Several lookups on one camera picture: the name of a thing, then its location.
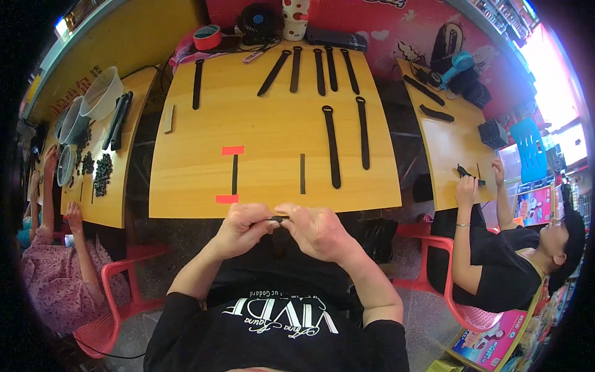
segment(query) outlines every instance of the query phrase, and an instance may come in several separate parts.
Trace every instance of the blue fan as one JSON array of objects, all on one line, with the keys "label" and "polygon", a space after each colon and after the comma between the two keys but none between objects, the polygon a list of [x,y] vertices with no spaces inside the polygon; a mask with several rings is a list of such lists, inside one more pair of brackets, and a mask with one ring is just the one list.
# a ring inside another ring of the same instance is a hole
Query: blue fan
[{"label": "blue fan", "polygon": [[446,84],[454,75],[469,70],[473,66],[473,63],[473,57],[468,52],[458,52],[452,56],[452,67],[442,75],[442,84],[440,84],[440,87],[446,89]]}]

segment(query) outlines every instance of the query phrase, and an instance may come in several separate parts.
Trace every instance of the roll of red tape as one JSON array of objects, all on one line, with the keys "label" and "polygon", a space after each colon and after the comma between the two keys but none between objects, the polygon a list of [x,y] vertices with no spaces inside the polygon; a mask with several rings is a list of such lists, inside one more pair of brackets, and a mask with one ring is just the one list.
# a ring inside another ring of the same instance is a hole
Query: roll of red tape
[{"label": "roll of red tape", "polygon": [[221,28],[216,24],[203,26],[194,32],[193,38],[197,50],[213,49],[221,43]]}]

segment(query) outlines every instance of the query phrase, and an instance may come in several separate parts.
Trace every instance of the pink cloth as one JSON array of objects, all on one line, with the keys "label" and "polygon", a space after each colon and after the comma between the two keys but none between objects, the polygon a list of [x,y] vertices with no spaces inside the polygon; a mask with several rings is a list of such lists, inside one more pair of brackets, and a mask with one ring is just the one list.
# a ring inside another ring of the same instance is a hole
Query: pink cloth
[{"label": "pink cloth", "polygon": [[190,32],[188,35],[184,36],[182,40],[178,43],[176,47],[176,51],[174,52],[173,57],[170,58],[170,66],[173,69],[173,74],[176,74],[178,66],[184,63],[196,62],[198,60],[207,60],[208,58],[217,57],[220,55],[225,55],[227,53],[217,53],[217,54],[209,54],[203,52],[196,52],[194,54],[190,54],[190,49],[194,46],[194,32],[196,30]]},{"label": "pink cloth", "polygon": [[[42,322],[69,335],[110,312],[109,304],[104,293],[83,281],[76,249],[51,244],[52,233],[45,227],[37,229],[31,247],[23,253],[24,284]],[[86,244],[101,284],[101,268],[111,258],[98,238],[95,244],[92,240]],[[109,286],[117,306],[130,301],[130,288],[122,274],[111,277]]]}]

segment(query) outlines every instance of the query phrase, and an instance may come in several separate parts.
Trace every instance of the black fan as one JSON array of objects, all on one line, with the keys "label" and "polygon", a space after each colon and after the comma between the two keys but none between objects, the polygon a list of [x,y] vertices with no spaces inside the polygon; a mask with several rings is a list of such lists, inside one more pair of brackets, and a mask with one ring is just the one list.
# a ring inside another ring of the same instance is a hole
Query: black fan
[{"label": "black fan", "polygon": [[248,5],[237,18],[237,27],[245,33],[244,45],[267,45],[273,43],[275,30],[281,24],[280,15],[265,4]]}]

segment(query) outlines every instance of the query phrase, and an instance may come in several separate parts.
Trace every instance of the yellow wall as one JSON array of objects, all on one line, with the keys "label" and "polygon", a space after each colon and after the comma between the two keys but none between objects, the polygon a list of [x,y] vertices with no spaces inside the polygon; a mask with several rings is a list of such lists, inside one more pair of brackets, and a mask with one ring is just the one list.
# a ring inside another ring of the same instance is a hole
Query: yellow wall
[{"label": "yellow wall", "polygon": [[[70,49],[39,92],[29,120],[36,123],[55,118],[56,109],[62,111],[76,95],[84,94],[85,86],[93,82],[97,70],[114,65],[123,77],[147,64],[163,66],[180,39],[198,27],[197,9],[192,0],[125,2]],[[163,107],[165,97],[160,92],[160,78],[157,77],[149,93],[146,112]]]}]

